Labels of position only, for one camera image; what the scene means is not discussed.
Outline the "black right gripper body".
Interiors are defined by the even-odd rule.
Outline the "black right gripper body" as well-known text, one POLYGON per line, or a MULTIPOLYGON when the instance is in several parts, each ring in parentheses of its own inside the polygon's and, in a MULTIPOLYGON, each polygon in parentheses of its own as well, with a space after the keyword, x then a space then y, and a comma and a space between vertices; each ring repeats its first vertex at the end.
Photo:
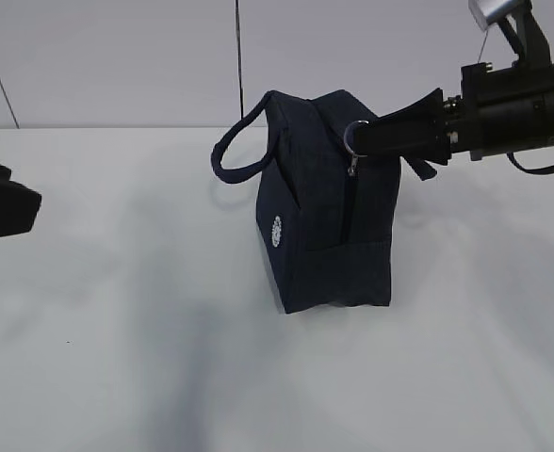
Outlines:
POLYGON ((442 141, 445 163, 456 153, 469 153, 471 161, 491 157, 479 97, 491 63, 475 63, 461 68, 461 93, 443 102, 442 141))

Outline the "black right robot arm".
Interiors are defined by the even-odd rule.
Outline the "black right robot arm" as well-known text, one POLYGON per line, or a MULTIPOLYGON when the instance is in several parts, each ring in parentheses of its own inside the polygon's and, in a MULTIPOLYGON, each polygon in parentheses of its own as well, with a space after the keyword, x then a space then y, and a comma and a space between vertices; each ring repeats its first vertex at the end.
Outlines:
POLYGON ((435 89, 376 120, 351 122, 347 151, 357 157, 401 156, 445 166, 456 153, 471 160, 554 147, 554 63, 516 64, 494 71, 487 63, 461 69, 461 92, 435 89))

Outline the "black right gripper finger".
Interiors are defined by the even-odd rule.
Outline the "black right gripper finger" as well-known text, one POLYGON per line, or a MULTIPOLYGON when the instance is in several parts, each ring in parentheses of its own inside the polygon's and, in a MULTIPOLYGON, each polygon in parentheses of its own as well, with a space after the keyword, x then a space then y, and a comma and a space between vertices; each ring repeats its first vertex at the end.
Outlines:
POLYGON ((377 120, 353 122, 350 149, 359 156, 403 156, 447 164, 450 141, 443 91, 435 89, 377 120))

